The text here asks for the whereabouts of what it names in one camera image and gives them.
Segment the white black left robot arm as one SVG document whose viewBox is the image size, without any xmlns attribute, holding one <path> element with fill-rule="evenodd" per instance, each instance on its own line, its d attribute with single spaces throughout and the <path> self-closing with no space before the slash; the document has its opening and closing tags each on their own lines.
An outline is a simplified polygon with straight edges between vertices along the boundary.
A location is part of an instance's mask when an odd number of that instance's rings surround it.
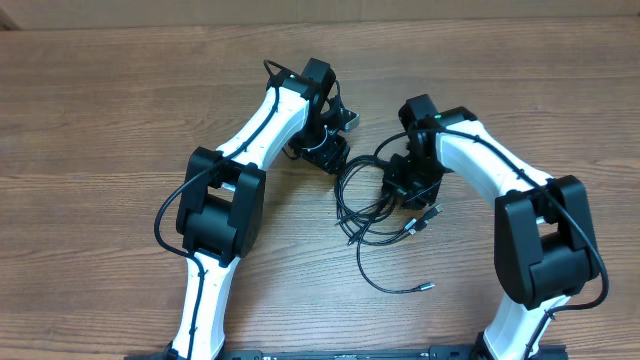
<svg viewBox="0 0 640 360">
<path fill-rule="evenodd" d="M 176 191 L 188 279 L 181 324 L 165 359 L 221 355 L 232 278 L 258 237 L 266 172 L 278 154 L 290 148 L 294 158 L 331 175 L 346 164 L 350 148 L 343 135 L 359 116 L 344 107 L 331 66 L 316 58 L 301 73 L 264 65 L 269 79 L 258 110 L 216 149 L 197 148 Z"/>
</svg>

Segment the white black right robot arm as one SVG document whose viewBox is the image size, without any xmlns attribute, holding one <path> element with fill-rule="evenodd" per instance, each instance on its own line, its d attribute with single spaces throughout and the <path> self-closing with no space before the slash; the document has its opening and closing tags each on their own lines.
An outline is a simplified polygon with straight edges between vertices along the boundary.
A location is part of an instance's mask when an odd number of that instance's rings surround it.
<svg viewBox="0 0 640 360">
<path fill-rule="evenodd" d="M 586 189 L 555 178 L 499 144 L 468 109 L 440 112 L 426 95 L 398 112 L 408 153 L 394 155 L 383 190 L 404 208 L 434 204 L 447 172 L 462 176 L 494 210 L 494 268 L 504 291 L 496 315 L 472 344 L 432 345 L 430 359 L 565 359 L 539 341 L 571 297 L 605 270 Z"/>
</svg>

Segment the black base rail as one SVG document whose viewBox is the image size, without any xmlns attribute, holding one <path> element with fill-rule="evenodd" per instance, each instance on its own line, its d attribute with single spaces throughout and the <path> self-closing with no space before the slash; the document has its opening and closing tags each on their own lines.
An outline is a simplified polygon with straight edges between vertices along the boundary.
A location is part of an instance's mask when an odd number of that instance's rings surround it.
<svg viewBox="0 0 640 360">
<path fill-rule="evenodd" d="M 169 354 L 169 350 L 147 356 L 125 356 L 125 360 L 182 359 Z M 488 359 L 476 356 L 473 345 L 433 345 L 428 349 L 387 349 L 378 351 L 303 351 L 263 353 L 258 350 L 223 350 L 221 360 L 470 360 Z M 543 346 L 532 359 L 567 360 L 565 346 Z"/>
</svg>

